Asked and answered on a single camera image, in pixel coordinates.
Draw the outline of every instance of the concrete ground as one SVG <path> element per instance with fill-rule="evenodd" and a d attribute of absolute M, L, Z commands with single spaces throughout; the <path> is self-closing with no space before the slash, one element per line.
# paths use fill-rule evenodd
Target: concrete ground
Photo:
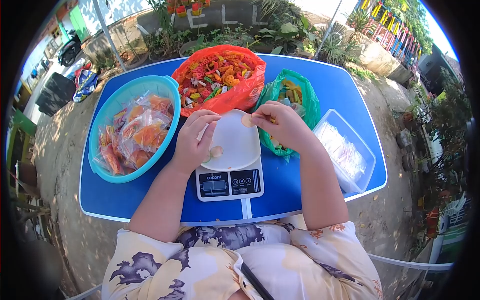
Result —
<path fill-rule="evenodd" d="M 355 79 L 372 114 L 381 139 L 388 170 L 387 185 L 374 194 L 348 202 L 350 220 L 357 236 L 369 253 L 394 258 L 409 258 L 413 245 L 410 215 L 411 174 L 404 172 L 395 134 L 400 131 L 391 110 L 404 110 L 409 105 L 405 88 L 391 80 L 378 82 Z M 62 245 L 61 253 L 70 270 L 65 272 L 63 290 L 70 296 L 102 282 L 104 271 L 116 244 L 116 233 L 126 224 L 89 217 L 78 203 L 79 173 L 84 141 L 90 119 L 105 84 L 81 103 L 70 102 L 52 118 L 42 114 L 34 149 L 34 162 L 42 198 L 52 208 L 54 240 Z M 382 281 L 385 299 L 400 295 L 407 281 L 401 267 L 374 262 Z M 92 297 L 99 299 L 99 292 Z"/>

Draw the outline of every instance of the clear plastic lid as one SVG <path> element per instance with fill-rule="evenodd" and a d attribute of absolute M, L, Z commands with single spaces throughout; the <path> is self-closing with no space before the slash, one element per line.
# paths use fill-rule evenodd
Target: clear plastic lid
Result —
<path fill-rule="evenodd" d="M 344 192 L 363 193 L 376 163 L 375 155 L 364 140 L 334 109 L 327 111 L 313 133 L 327 150 Z"/>

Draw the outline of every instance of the green door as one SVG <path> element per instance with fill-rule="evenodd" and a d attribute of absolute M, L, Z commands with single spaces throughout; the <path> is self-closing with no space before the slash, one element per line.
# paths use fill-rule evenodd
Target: green door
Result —
<path fill-rule="evenodd" d="M 68 12 L 68 15 L 70 16 L 70 21 L 72 22 L 78 37 L 83 42 L 90 35 L 90 33 L 88 32 L 78 5 L 72 8 L 72 10 Z"/>

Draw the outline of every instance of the blue plastic basket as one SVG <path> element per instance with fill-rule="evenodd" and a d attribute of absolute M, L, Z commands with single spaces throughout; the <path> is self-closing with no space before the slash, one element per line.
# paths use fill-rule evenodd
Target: blue plastic basket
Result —
<path fill-rule="evenodd" d="M 180 95 L 177 91 L 178 86 L 179 84 L 170 76 L 144 76 L 123 85 L 105 101 L 100 111 L 98 111 L 98 114 L 93 120 L 93 125 L 90 128 L 88 160 L 90 162 L 90 168 L 94 173 L 98 174 L 101 178 L 108 182 L 125 183 L 138 178 L 158 161 L 170 143 L 179 123 L 181 106 Z M 127 103 L 127 101 L 143 95 L 147 91 L 172 100 L 174 113 L 168 134 L 155 154 L 141 168 L 128 175 L 111 175 L 110 172 L 93 162 L 93 157 L 98 150 L 98 127 L 104 125 L 107 121 L 107 118 L 113 120 L 113 115 L 123 109 L 122 103 Z"/>

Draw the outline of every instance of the red plastic bag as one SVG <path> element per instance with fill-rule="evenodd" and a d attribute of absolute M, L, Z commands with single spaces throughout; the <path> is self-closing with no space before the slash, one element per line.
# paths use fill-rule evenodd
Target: red plastic bag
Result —
<path fill-rule="evenodd" d="M 182 83 L 184 81 L 184 75 L 190 70 L 192 63 L 199 62 L 201 59 L 206 59 L 210 55 L 217 55 L 222 51 L 233 51 L 243 54 L 245 57 L 248 57 L 251 62 L 256 64 L 251 77 L 241 80 L 227 92 L 219 94 L 200 105 L 193 108 L 182 108 L 180 113 L 182 116 L 188 117 L 194 111 L 199 109 L 209 109 L 218 114 L 223 114 L 234 108 L 247 110 L 256 104 L 260 92 L 264 87 L 266 63 L 247 48 L 232 45 L 218 45 L 199 50 L 193 53 L 192 56 L 185 60 L 180 67 L 173 72 L 173 79 L 175 79 L 183 89 L 184 87 Z"/>

